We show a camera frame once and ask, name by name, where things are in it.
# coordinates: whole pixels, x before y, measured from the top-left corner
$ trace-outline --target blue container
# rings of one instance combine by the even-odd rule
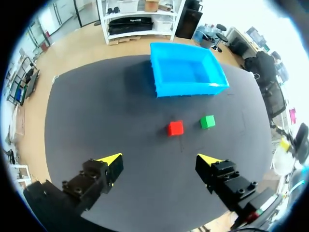
[[[178,43],[151,43],[150,60],[158,97],[218,94],[229,87],[210,50]]]

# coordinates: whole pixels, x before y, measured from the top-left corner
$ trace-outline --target desk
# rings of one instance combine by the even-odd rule
[[[66,72],[52,86],[45,152],[54,185],[89,158],[121,152],[124,170],[82,216],[125,232],[185,232],[227,211],[195,172],[197,153],[230,159],[251,181],[271,164],[271,133],[254,77],[222,64],[230,88],[215,96],[156,98],[150,56],[106,59]],[[216,126],[200,128],[214,115]],[[166,125],[183,120],[184,134]]]
[[[242,41],[244,41],[248,45],[249,49],[243,54],[243,56],[242,56],[243,59],[246,59],[246,58],[249,58],[249,57],[255,57],[257,52],[265,51],[262,48],[260,48],[252,40],[252,38],[248,34],[246,34],[244,32],[240,32],[235,27],[230,28],[226,37],[228,39],[228,42],[225,45],[227,45],[227,46],[229,46],[236,37],[241,39]]]

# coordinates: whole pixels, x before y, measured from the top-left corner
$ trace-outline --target cable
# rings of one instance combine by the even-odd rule
[[[236,232],[236,231],[258,231],[258,232],[268,232],[259,228],[252,228],[252,227],[247,227],[247,228],[239,228],[235,230],[231,230],[229,232]]]

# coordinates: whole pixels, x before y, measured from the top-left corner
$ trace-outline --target stool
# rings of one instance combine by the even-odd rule
[[[226,27],[222,24],[217,24],[217,29],[219,29],[220,31],[226,31]]]
[[[216,50],[217,52],[222,52],[222,49],[219,48],[219,43],[221,41],[227,43],[228,39],[221,33],[216,33],[216,36],[218,37],[217,43],[212,47],[214,50]]]

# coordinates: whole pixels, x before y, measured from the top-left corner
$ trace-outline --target cardboard box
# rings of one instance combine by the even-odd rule
[[[146,12],[157,12],[159,8],[159,0],[145,0]]]

